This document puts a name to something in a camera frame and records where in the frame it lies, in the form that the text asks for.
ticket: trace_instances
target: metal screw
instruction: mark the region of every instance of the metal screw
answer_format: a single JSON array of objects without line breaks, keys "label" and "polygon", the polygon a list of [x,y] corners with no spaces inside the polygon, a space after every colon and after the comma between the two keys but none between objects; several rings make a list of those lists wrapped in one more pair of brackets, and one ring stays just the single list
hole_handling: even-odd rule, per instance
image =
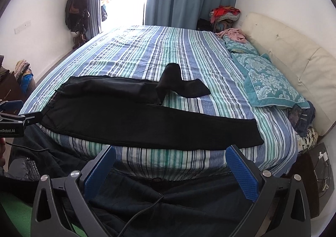
[{"label": "metal screw", "polygon": [[71,175],[71,177],[77,177],[77,176],[79,176],[79,171],[72,171],[70,173],[70,175]]},{"label": "metal screw", "polygon": [[46,181],[48,179],[48,176],[46,174],[44,174],[43,176],[41,176],[41,181]]},{"label": "metal screw", "polygon": [[263,171],[262,174],[263,174],[263,176],[265,176],[265,177],[270,177],[270,176],[272,175],[271,172],[270,172],[270,171],[267,171],[267,170]]},{"label": "metal screw", "polygon": [[301,180],[301,176],[299,176],[298,174],[295,174],[294,175],[294,179],[300,181]]}]

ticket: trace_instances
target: white wall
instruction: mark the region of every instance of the white wall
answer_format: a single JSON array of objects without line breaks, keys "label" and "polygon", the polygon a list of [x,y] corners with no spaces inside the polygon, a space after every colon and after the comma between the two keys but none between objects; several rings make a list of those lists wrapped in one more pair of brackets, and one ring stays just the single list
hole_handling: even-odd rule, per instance
[{"label": "white wall", "polygon": [[[0,54],[3,66],[14,70],[27,60],[37,81],[71,51],[74,33],[65,25],[67,0],[11,0],[0,18]],[[31,20],[31,26],[15,34],[14,28]]]},{"label": "white wall", "polygon": [[249,12],[276,19],[308,36],[336,57],[336,9],[331,0],[236,0],[238,26]]}]

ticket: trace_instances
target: upholstered headboard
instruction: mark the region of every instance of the upholstered headboard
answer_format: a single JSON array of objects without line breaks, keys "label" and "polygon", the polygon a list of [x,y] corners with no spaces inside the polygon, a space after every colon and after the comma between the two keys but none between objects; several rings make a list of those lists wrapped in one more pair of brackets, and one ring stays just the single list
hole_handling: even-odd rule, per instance
[{"label": "upholstered headboard", "polygon": [[270,17],[249,13],[241,29],[316,109],[314,127],[324,135],[336,121],[336,58],[308,37]]}]

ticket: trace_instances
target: green floor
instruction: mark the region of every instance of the green floor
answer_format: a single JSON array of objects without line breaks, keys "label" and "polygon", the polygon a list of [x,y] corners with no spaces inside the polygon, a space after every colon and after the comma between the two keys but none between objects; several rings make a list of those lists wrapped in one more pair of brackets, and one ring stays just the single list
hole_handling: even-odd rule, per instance
[{"label": "green floor", "polygon": [[[0,192],[0,203],[22,237],[30,237],[32,207],[15,196],[3,192]],[[73,226],[73,228],[79,236],[86,237],[85,232],[80,228],[76,226]]]}]

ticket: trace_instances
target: black cable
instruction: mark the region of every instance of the black cable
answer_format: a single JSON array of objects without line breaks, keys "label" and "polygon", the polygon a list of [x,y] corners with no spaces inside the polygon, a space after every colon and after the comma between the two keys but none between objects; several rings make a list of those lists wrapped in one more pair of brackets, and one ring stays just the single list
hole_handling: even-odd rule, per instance
[{"label": "black cable", "polygon": [[319,164],[319,161],[320,161],[320,160],[321,160],[321,159],[319,159],[319,160],[316,162],[316,165],[315,165],[315,167],[314,167],[314,171],[315,171],[317,165]]},{"label": "black cable", "polygon": [[163,195],[158,199],[158,200],[156,200],[156,202],[153,204],[153,205],[151,205],[151,206],[149,206],[148,208],[145,208],[144,210],[142,210],[142,211],[139,211],[139,212],[137,212],[127,223],[126,223],[126,225],[123,227],[123,229],[119,232],[119,234],[118,234],[118,236],[117,237],[121,237],[123,234],[124,234],[124,232],[125,232],[125,230],[128,228],[128,226],[129,226],[129,224],[135,219],[135,218],[137,218],[140,214],[142,214],[142,213],[144,213],[145,211],[147,211],[147,210],[149,210],[149,209],[151,209],[152,207],[154,207],[161,199],[163,198]]},{"label": "black cable", "polygon": [[[328,185],[328,187],[329,187],[329,185],[330,185],[330,161],[328,160],[325,163],[326,163],[326,165],[328,167],[328,176],[327,176],[327,178],[324,179],[324,181],[325,181],[325,185]],[[321,198],[322,196],[324,196],[327,193],[327,191],[328,191],[328,189],[325,189],[324,193],[321,196],[319,196],[319,198]]]},{"label": "black cable", "polygon": [[42,150],[34,150],[34,149],[31,149],[31,148],[28,148],[26,146],[21,146],[21,145],[16,145],[16,144],[12,144],[12,143],[9,143],[6,141],[6,144],[10,145],[10,146],[15,146],[15,147],[19,147],[19,148],[24,148],[24,149],[27,149],[27,150],[30,150],[30,151],[33,151],[33,152],[42,152],[42,151],[47,151],[49,149],[42,149]]}]

